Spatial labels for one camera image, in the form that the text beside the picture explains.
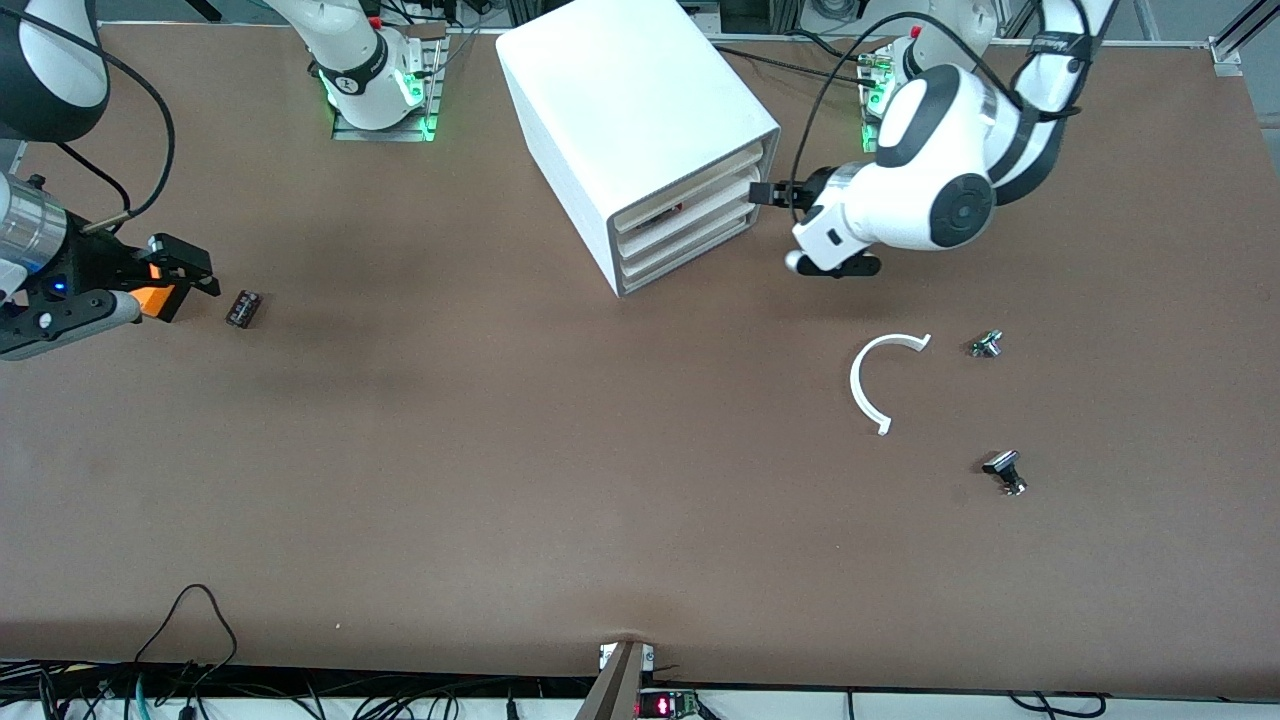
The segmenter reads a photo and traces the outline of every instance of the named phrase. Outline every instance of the metal bolt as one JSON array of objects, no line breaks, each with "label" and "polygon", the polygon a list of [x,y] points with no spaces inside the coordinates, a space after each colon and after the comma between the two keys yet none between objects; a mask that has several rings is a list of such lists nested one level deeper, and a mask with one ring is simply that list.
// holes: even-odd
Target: metal bolt
[{"label": "metal bolt", "polygon": [[1000,338],[1005,337],[1005,333],[1000,331],[991,331],[989,333],[973,341],[969,346],[969,355],[974,357],[998,357],[1000,356]]}]

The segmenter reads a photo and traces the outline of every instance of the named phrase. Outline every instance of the brown table surface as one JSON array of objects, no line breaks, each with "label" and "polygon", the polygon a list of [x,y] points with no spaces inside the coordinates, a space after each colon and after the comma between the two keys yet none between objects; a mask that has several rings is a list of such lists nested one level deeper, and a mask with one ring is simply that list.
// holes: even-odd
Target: brown table surface
[{"label": "brown table surface", "polygon": [[[768,211],[617,300],[493,37],[410,146],[329,141],[288,29],[105,44],[179,132],[123,236],[207,247],[228,292],[0,366],[3,655],[132,657],[205,582],[253,664],[588,674],[632,635],[690,680],[1280,694],[1280,193],[1207,53],[1105,51],[1057,170],[969,247],[799,278]],[[818,81],[732,61],[781,178]],[[113,90],[77,145],[138,197],[157,113]],[[855,155],[852,92],[828,105],[803,172]],[[698,128],[636,141],[667,132]],[[28,172],[116,202],[56,150]],[[890,332],[933,342],[870,356],[878,437],[847,375]],[[1016,500],[977,469],[1005,448]],[[192,598],[148,657],[224,643]]]}]

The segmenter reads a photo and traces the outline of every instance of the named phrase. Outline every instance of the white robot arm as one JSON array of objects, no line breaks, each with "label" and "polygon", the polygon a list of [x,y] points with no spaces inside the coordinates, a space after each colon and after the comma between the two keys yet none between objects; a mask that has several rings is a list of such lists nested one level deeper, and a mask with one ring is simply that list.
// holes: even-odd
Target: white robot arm
[{"label": "white robot arm", "polygon": [[384,129],[422,104],[413,92],[421,42],[398,29],[374,29],[357,0],[266,0],[316,60],[329,100],[352,126]]},{"label": "white robot arm", "polygon": [[874,163],[822,168],[795,190],[754,187],[758,202],[805,210],[787,266],[868,275],[879,269],[865,256],[876,243],[950,250],[975,238],[997,205],[1036,190],[1052,170],[1115,5],[1042,1],[1044,31],[1014,83],[1021,108],[957,65],[927,68],[890,101]]}]

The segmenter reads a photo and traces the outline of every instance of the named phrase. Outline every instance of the cable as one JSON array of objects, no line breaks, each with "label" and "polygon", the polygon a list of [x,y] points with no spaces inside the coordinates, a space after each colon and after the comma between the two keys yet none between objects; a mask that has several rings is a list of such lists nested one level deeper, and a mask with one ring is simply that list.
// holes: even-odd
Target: cable
[{"label": "cable", "polygon": [[169,105],[164,101],[164,97],[160,96],[160,92],[156,91],[155,86],[147,82],[145,77],[138,74],[137,70],[134,70],[127,63],[124,63],[124,60],[120,60],[119,58],[111,55],[106,50],[102,50],[97,45],[93,45],[92,42],[81,38],[79,36],[70,33],[44,18],[37,18],[36,15],[32,15],[23,10],[14,10],[13,8],[6,8],[4,5],[0,5],[0,14],[5,14],[9,15],[10,18],[31,23],[46,32],[51,32],[58,37],[67,40],[68,42],[72,42],[73,45],[88,50],[90,53],[101,58],[108,64],[115,67],[122,73],[129,76],[129,79],[138,83],[138,86],[141,86],[142,90],[145,90],[147,95],[150,95],[151,99],[155,100],[156,108],[160,109],[160,115],[164,118],[164,129],[165,129],[165,136],[168,137],[165,147],[164,168],[160,170],[160,179],[156,181],[156,186],[151,191],[151,195],[142,202],[142,205],[138,205],[137,209],[129,210],[125,214],[127,215],[125,220],[137,218],[142,213],[146,213],[148,209],[151,209],[151,206],[155,205],[156,200],[160,197],[160,193],[164,192],[165,184],[169,183],[169,173],[173,170],[173,156],[178,145],[175,131],[173,127],[173,114],[169,111]]},{"label": "cable", "polygon": [[74,147],[72,147],[70,145],[67,145],[65,142],[59,142],[58,147],[60,147],[63,152],[65,152],[67,155],[69,155],[72,160],[76,160],[81,165],[83,165],[86,170],[93,173],[102,182],[105,182],[106,184],[111,186],[115,190],[115,192],[119,193],[120,202],[124,204],[124,211],[125,213],[128,213],[133,208],[133,201],[129,200],[129,191],[124,190],[124,186],[120,184],[119,182],[116,182],[116,179],[113,178],[111,176],[106,174],[106,172],[102,168],[99,168],[97,165],[95,165],[93,163],[91,163],[88,160],[88,158],[81,155],[79,152],[76,151]]},{"label": "cable", "polygon": [[[751,53],[744,53],[733,47],[726,47],[723,45],[717,45],[717,50],[724,53],[726,55],[737,55],[739,58],[746,58],[748,60],[755,60],[758,63],[765,63],[769,65],[777,65],[780,68],[786,68],[788,70],[795,70],[797,73],[805,73],[810,76],[827,77],[827,73],[822,70],[815,70],[813,68],[805,68],[804,65],[792,65],[791,63],[783,63],[782,60],[774,60],[773,58],[764,58],[762,55],[753,55]],[[869,78],[856,78],[849,76],[836,76],[836,79],[851,82],[854,85],[861,85],[865,87],[876,87],[876,81]]]},{"label": "cable", "polygon": [[[804,133],[800,136],[800,145],[796,147],[795,160],[791,164],[791,174],[787,179],[787,208],[791,211],[792,222],[796,223],[800,222],[800,215],[796,213],[796,206],[795,206],[796,174],[800,172],[800,160],[804,156],[805,145],[808,145],[809,142],[809,133],[813,131],[813,123],[818,118],[818,110],[822,108],[822,100],[827,95],[827,88],[829,88],[831,83],[836,81],[836,76],[837,73],[840,73],[840,68],[849,61],[849,59],[854,55],[854,53],[856,53],[858,46],[865,42],[867,38],[870,37],[873,32],[876,32],[881,27],[893,20],[901,20],[909,18],[927,22],[933,27],[938,28],[938,31],[942,32],[942,35],[946,35],[952,42],[956,44],[956,46],[959,46],[964,51],[964,54],[970,60],[973,60],[974,65],[982,72],[982,74],[986,76],[987,79],[991,81],[993,86],[996,86],[1000,94],[1004,95],[1014,105],[1014,108],[1021,110],[1023,108],[1021,99],[1009,90],[1009,86],[1005,85],[1005,81],[1000,79],[1000,76],[996,74],[996,70],[991,69],[991,65],[988,65],[986,60],[983,60],[977,53],[974,53],[968,44],[960,40],[960,37],[955,33],[955,31],[945,26],[937,18],[934,18],[933,15],[927,15],[924,13],[914,13],[914,12],[902,12],[902,13],[893,13],[892,15],[886,15],[884,18],[881,18],[879,20],[872,23],[869,28],[867,28],[860,36],[858,36],[856,40],[854,40],[852,45],[849,46],[849,50],[845,50],[844,53],[840,54],[840,59],[836,61],[836,67],[833,67],[831,72],[827,73],[827,79],[822,83],[822,88],[818,90],[818,96],[814,97],[813,108],[809,110],[809,119],[805,120],[804,124]],[[1042,119],[1046,119],[1046,117],[1052,117],[1052,115],[1053,114],[1050,113],[1041,113]]]},{"label": "cable", "polygon": [[838,58],[838,56],[841,56],[844,54],[840,50],[836,50],[829,42],[827,42],[826,40],[823,40],[822,36],[818,35],[817,32],[809,32],[809,31],[806,31],[804,28],[799,28],[797,27],[797,28],[794,28],[794,29],[788,29],[787,32],[785,32],[782,35],[799,36],[799,37],[808,38],[810,42],[813,42],[818,47],[822,47],[822,51],[826,53],[826,54],[828,54],[828,55],[831,55],[832,58]]},{"label": "cable", "polygon": [[182,591],[178,593],[178,597],[173,598],[173,605],[169,606],[169,612],[164,616],[164,620],[160,623],[160,626],[156,628],[156,632],[151,633],[151,637],[147,638],[147,642],[142,643],[142,647],[138,648],[138,652],[133,655],[133,662],[138,662],[140,660],[142,660],[142,653],[145,653],[147,648],[151,647],[151,643],[155,642],[157,637],[160,637],[160,633],[163,633],[164,629],[169,626],[169,620],[173,620],[173,614],[178,611],[178,605],[182,603],[182,598],[186,597],[187,592],[192,589],[198,589],[200,592],[205,593],[205,596],[209,597],[209,605],[214,607],[214,615],[218,618],[218,623],[221,624],[223,630],[227,630],[227,637],[232,641],[232,651],[227,653],[227,657],[224,657],[221,662],[211,666],[209,670],[205,670],[205,673],[200,678],[197,678],[195,683],[192,683],[191,689],[188,691],[187,694],[188,706],[191,705],[192,696],[200,688],[200,683],[205,682],[205,679],[209,678],[211,673],[221,669],[228,662],[230,662],[232,659],[236,657],[236,651],[239,650],[239,641],[236,638],[236,632],[232,630],[230,624],[227,623],[227,618],[223,616],[223,609],[218,606],[218,598],[214,596],[214,591],[209,589],[209,585],[205,585],[204,583],[191,583],[189,585],[182,588]]},{"label": "cable", "polygon": [[407,24],[413,24],[413,18],[410,17],[410,14],[406,10],[402,10],[402,9],[397,8],[396,5],[392,5],[390,3],[381,3],[381,6],[383,6],[384,10],[390,10],[390,12],[396,13],[397,15],[404,18],[404,22]]},{"label": "cable", "polygon": [[462,51],[467,49],[467,45],[471,45],[471,41],[476,38],[476,35],[480,32],[481,26],[484,26],[484,18],[476,20],[476,27],[471,28],[471,32],[467,33],[466,40],[463,40],[462,44],[458,45],[457,50],[449,53],[449,56],[445,58],[443,63],[440,63],[440,67],[435,68],[434,70],[424,70],[422,78],[429,78],[434,74],[438,74],[444,68],[449,67],[449,63],[452,63],[454,58],[461,55]]},{"label": "cable", "polygon": [[1048,700],[1044,698],[1044,693],[1036,691],[1032,692],[1032,694],[1036,696],[1036,700],[1041,702],[1038,706],[1023,702],[1021,700],[1018,698],[1015,693],[1009,693],[1009,700],[1014,701],[1018,705],[1018,707],[1021,707],[1023,710],[1029,710],[1032,712],[1042,712],[1047,715],[1048,720],[1056,720],[1059,715],[1061,715],[1062,717],[1079,717],[1080,720],[1092,720],[1093,717],[1101,717],[1107,711],[1107,698],[1103,697],[1102,694],[1092,696],[1097,697],[1098,708],[1091,712],[1075,712],[1071,710],[1062,710],[1061,707],[1053,707],[1052,705],[1048,703]]},{"label": "cable", "polygon": [[694,702],[698,703],[699,717],[701,717],[703,720],[721,720],[719,715],[716,715],[716,712],[710,707],[703,705],[703,698],[698,697],[698,693],[694,693]]}]

